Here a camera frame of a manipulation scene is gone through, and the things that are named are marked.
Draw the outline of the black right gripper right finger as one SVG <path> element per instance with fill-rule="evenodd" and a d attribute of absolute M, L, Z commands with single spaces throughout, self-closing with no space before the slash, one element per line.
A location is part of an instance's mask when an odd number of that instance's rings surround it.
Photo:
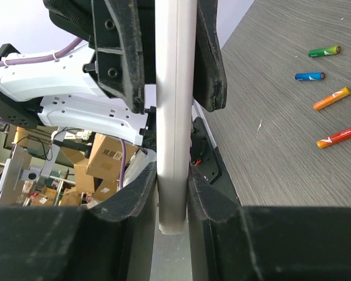
<path fill-rule="evenodd" d="M 351 280 L 351 208 L 242 206 L 194 167 L 194 280 Z"/>

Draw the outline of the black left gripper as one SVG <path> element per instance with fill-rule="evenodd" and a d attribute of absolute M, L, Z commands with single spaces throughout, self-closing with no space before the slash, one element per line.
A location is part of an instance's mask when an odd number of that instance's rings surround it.
<path fill-rule="evenodd" d="M 154 1 L 45 1 L 51 21 L 96 52 L 84 71 L 99 87 L 144 113 L 144 84 L 154 84 Z"/>

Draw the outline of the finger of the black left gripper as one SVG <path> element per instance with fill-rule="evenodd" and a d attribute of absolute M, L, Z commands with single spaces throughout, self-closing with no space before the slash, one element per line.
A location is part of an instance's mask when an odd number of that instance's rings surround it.
<path fill-rule="evenodd" d="M 227 79 L 217 34 L 218 0 L 197 2 L 194 99 L 208 112 L 223 109 Z"/>

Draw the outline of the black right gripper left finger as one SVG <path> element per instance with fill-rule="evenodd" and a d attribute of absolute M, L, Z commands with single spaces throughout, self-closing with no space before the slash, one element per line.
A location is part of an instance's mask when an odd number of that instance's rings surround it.
<path fill-rule="evenodd" d="M 156 164 L 106 201 L 0 207 L 0 280 L 149 280 Z"/>

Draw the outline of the white red remote control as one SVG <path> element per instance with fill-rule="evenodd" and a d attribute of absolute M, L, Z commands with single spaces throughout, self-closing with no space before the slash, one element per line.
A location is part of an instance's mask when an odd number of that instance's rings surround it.
<path fill-rule="evenodd" d="M 186 218 L 197 2 L 155 2 L 159 229 L 179 234 Z"/>

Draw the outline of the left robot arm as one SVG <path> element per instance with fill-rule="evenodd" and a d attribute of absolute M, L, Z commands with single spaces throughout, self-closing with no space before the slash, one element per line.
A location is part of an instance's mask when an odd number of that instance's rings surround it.
<path fill-rule="evenodd" d="M 63 51 L 0 48 L 0 116 L 25 129 L 74 127 L 155 152 L 200 152 L 194 101 L 224 108 L 227 81 L 217 1 L 45 1 L 74 34 Z"/>

